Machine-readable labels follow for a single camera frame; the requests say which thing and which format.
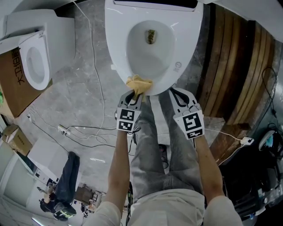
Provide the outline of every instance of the yellow cloth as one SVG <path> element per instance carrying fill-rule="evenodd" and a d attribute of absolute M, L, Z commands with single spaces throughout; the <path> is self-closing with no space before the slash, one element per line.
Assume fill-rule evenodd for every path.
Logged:
<path fill-rule="evenodd" d="M 128 77 L 126 85 L 134 90 L 134 100 L 136 100 L 139 94 L 145 93 L 150 89 L 152 83 L 150 79 L 142 79 L 139 75 L 134 75 L 132 78 Z"/>

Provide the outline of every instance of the gray tile floor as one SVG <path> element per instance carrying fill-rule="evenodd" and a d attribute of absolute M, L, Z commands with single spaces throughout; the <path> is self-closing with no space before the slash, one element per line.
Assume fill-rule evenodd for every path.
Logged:
<path fill-rule="evenodd" d="M 104 128 L 115 128 L 116 121 L 114 112 L 120 96 L 126 91 L 125 84 L 120 79 L 116 71 L 111 70 L 112 64 L 105 37 L 104 24 L 104 0 L 90 0 L 79 4 L 79 7 L 91 20 L 93 27 L 93 45 L 95 48 L 95 64 L 101 81 L 101 86 L 105 100 L 105 121 Z M 204 8 L 203 24 L 200 31 L 199 42 L 193 58 L 186 68 L 184 74 L 177 82 L 178 87 L 186 88 L 196 93 L 197 85 L 206 50 L 207 36 L 209 30 L 209 6 Z M 82 182 L 89 187 L 106 192 L 107 175 L 110 168 L 114 148 L 99 146 L 94 148 L 83 147 L 57 131 L 57 129 L 46 123 L 57 127 L 59 124 L 64 127 L 71 125 L 96 126 L 100 127 L 102 122 L 102 97 L 99 90 L 98 79 L 94 71 L 93 56 L 90 40 L 90 31 L 87 19 L 75 7 L 65 7 L 57 11 L 59 16 L 74 17 L 76 29 L 76 56 L 70 66 L 60 70 L 53 76 L 53 85 L 38 97 L 30 107 L 38 112 L 35 115 L 35 123 L 56 139 L 65 149 L 76 152 L 81 159 L 80 171 L 83 174 Z M 157 97 L 151 97 L 152 108 L 156 118 L 156 125 L 159 143 L 169 145 L 169 136 L 164 134 L 168 128 Z M 43 136 L 50 139 L 40 129 L 33 125 L 27 118 L 28 110 L 25 110 L 15 123 L 18 124 L 28 139 L 35 143 Z M 223 119 L 205 118 L 207 128 L 220 130 L 224 124 Z M 95 137 L 86 139 L 86 136 L 71 130 L 78 139 L 71 136 L 77 142 L 94 146 L 101 144 Z M 97 129 L 81 129 L 86 134 L 95 134 Z M 113 134 L 104 136 L 107 144 L 115 145 L 116 131 L 100 131 L 99 134 Z M 207 132 L 206 137 L 212 143 L 217 133 Z M 135 152 L 135 145 L 132 145 L 131 153 Z"/>

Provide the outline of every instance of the toilet bowl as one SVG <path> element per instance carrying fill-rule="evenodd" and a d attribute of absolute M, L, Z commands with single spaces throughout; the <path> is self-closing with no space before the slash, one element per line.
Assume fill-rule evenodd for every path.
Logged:
<path fill-rule="evenodd" d="M 203 4 L 197 1 L 186 8 L 106 0 L 107 45 L 123 82 L 135 74 L 151 79 L 153 86 L 146 95 L 172 86 L 195 51 L 202 18 Z"/>
<path fill-rule="evenodd" d="M 0 52 L 20 48 L 25 77 L 43 90 L 75 57 L 75 21 L 46 9 L 12 13 L 0 20 L 0 43 Z"/>

